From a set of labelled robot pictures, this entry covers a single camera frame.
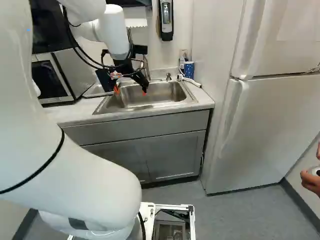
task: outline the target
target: sink basin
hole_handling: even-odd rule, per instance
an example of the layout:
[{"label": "sink basin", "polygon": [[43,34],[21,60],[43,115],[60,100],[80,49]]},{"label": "sink basin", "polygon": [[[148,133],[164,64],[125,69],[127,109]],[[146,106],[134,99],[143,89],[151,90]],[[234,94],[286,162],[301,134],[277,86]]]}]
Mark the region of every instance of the sink basin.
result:
[{"label": "sink basin", "polygon": [[125,82],[120,85],[119,94],[107,96],[93,114],[160,108],[194,102],[197,100],[183,82],[152,81],[146,95],[138,84]]}]

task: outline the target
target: gray floor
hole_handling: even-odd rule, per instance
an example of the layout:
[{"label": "gray floor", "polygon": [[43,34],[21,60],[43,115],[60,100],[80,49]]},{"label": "gray floor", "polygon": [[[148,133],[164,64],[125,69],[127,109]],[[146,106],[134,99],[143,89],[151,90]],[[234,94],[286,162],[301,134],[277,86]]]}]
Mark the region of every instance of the gray floor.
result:
[{"label": "gray floor", "polygon": [[[196,181],[146,189],[142,199],[194,205],[197,240],[320,240],[280,185],[206,197]],[[66,240],[67,236],[37,218],[25,240],[43,239]]]}]

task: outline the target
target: finger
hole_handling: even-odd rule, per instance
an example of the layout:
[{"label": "finger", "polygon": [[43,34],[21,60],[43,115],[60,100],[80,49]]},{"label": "finger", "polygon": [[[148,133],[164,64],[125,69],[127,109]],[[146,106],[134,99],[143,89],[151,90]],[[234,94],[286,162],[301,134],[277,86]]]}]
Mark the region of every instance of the finger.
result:
[{"label": "finger", "polygon": [[320,160],[320,142],[318,142],[318,149],[316,150],[316,158]]},{"label": "finger", "polygon": [[300,176],[301,176],[302,181],[308,182],[313,185],[320,186],[320,177],[319,176],[313,176],[313,175],[307,173],[306,170],[302,171],[300,173]]},{"label": "finger", "polygon": [[302,181],[301,185],[305,188],[305,189],[308,189],[309,191],[311,192],[317,192],[318,190],[318,187],[317,186],[314,186],[314,185],[310,185],[308,184],[307,182],[305,181]]}]

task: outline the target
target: gray cabinet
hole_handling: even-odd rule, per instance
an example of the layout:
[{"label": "gray cabinet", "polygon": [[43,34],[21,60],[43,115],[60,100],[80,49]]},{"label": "gray cabinet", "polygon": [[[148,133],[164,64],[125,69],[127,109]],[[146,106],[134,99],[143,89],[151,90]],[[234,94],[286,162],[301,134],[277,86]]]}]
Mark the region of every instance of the gray cabinet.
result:
[{"label": "gray cabinet", "polygon": [[144,157],[152,182],[199,174],[206,131],[145,139]]},{"label": "gray cabinet", "polygon": [[133,172],[141,183],[199,174],[206,131],[83,146]]},{"label": "gray cabinet", "polygon": [[83,146],[84,149],[134,173],[141,183],[150,181],[141,140],[128,140]]},{"label": "gray cabinet", "polygon": [[62,129],[84,149],[149,183],[199,175],[208,119],[206,109]]}]

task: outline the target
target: refrigerator door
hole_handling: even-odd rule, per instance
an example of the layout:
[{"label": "refrigerator door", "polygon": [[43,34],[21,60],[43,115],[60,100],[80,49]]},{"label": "refrigerator door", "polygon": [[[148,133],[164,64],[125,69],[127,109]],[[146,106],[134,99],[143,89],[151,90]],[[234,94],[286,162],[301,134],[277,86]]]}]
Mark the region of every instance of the refrigerator door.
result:
[{"label": "refrigerator door", "polygon": [[[207,194],[278,183],[320,130],[320,74],[236,84],[202,182]],[[229,87],[235,88],[233,79]]]},{"label": "refrigerator door", "polygon": [[320,62],[320,2],[247,0],[231,75],[304,73]]}]

